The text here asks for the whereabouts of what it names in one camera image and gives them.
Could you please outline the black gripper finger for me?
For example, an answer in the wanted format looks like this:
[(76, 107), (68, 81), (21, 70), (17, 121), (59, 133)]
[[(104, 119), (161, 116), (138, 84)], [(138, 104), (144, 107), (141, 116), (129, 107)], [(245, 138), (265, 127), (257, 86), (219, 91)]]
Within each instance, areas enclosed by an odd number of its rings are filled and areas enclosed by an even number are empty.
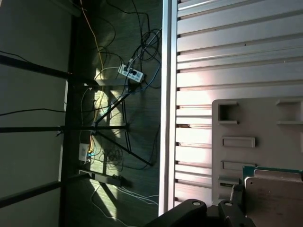
[(232, 187), (231, 199), (207, 207), (200, 200), (189, 199), (152, 220), (147, 227), (254, 227), (245, 214), (245, 187)]

